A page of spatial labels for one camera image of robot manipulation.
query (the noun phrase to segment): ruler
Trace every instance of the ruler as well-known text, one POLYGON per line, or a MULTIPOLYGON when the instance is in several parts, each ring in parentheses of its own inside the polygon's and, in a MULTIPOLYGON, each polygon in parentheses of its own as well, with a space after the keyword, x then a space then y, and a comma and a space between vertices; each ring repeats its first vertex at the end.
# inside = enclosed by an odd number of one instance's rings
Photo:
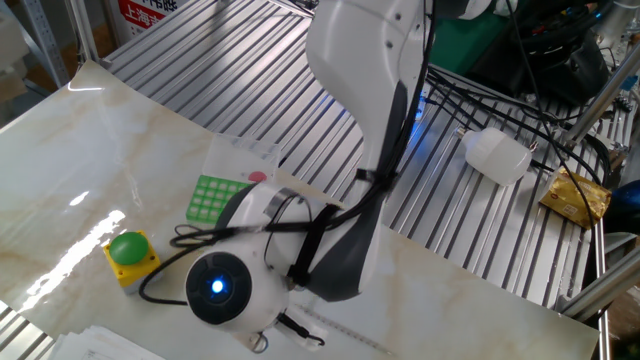
POLYGON ((40 0, 22 0, 22 5, 31 20, 38 45, 42 49, 44 59, 38 59, 42 63, 53 81, 58 87, 69 82, 69 73, 64 66, 58 44, 53 36, 49 21, 44 14, 40 0))
POLYGON ((336 329, 338 331, 340 331, 341 333, 343 333, 344 335, 358 341, 361 342, 373 349, 376 349, 377 351, 385 354, 385 355, 389 355, 389 356, 393 356, 393 357, 397 357, 394 353, 392 353, 391 351, 389 351, 388 349, 386 349, 384 346, 380 345, 379 343, 367 338, 364 335, 360 335, 357 332, 338 324, 337 322, 327 319, 326 317, 316 313, 315 311, 304 307, 302 305, 296 305, 298 308, 300 308, 300 310, 302 310, 305 314, 309 315, 310 317, 316 319, 317 321, 333 328, 336 329))

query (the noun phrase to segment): metal grating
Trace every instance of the metal grating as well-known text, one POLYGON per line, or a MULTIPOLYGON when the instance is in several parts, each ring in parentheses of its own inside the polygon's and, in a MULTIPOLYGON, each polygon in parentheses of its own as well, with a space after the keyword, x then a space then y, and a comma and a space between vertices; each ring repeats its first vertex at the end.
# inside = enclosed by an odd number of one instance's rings
MULTIPOLYGON (((345 200, 362 135, 309 70, 304 55, 309 23, 269 2, 190 2, 103 65, 213 132, 282 145, 284 170, 345 200)), ((526 130, 488 117, 446 90, 431 89, 431 103, 415 126, 384 223, 510 292, 553 307, 558 295, 580 290, 589 234, 538 206, 547 174, 531 171, 503 188, 470 168, 463 145, 453 136, 455 117, 466 119, 442 105, 446 96, 523 144, 540 141, 538 160, 554 160, 544 141, 526 130)), ((516 108, 493 100, 486 104, 540 129, 516 108)), ((548 111, 563 117, 567 109, 549 104, 548 111)), ((596 165, 594 154, 576 151, 596 165)))
POLYGON ((47 359, 54 341, 0 302, 0 359, 47 359))

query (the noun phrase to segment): yellow button base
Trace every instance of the yellow button base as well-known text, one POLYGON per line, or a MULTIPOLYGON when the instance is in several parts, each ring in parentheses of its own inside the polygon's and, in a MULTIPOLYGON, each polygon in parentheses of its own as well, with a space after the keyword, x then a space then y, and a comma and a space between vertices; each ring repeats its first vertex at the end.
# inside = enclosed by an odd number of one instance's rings
POLYGON ((142 230, 136 232, 147 239, 147 242, 149 243, 149 251, 144 259, 133 265, 120 265, 116 263, 109 254, 109 245, 102 248, 104 255, 107 257, 107 261, 109 261, 109 265, 111 265, 113 274, 116 276, 116 279, 118 279, 118 283, 122 288, 127 288, 128 286, 133 285, 136 281, 149 275, 153 270, 160 266, 160 258, 153 249, 153 246, 151 246, 147 235, 142 230))

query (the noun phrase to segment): green box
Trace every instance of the green box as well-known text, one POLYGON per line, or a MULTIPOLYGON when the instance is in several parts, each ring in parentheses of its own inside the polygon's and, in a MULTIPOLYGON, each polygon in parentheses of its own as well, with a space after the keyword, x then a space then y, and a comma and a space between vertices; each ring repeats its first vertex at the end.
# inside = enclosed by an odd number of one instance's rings
POLYGON ((187 208, 187 220, 215 225, 231 197, 248 183, 200 175, 187 208))

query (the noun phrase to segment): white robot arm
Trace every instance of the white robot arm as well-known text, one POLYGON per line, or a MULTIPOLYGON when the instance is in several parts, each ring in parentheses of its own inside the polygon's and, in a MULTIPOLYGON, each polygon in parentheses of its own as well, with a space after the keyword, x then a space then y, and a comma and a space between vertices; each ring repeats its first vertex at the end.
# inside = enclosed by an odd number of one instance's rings
MULTIPOLYGON (((468 2, 449 1, 458 8, 468 2)), ((413 122, 407 122, 408 108, 422 84, 425 4, 320 1, 306 53, 318 81, 354 116, 364 136, 350 201, 356 205, 343 210, 267 183, 236 194, 216 227, 261 231, 220 241, 192 265, 186 293, 197 317, 228 332, 261 333, 275 326, 313 348, 324 340, 288 309, 288 292, 298 285, 326 301, 342 301, 363 291, 375 267, 394 159, 404 150, 399 138, 413 122)))

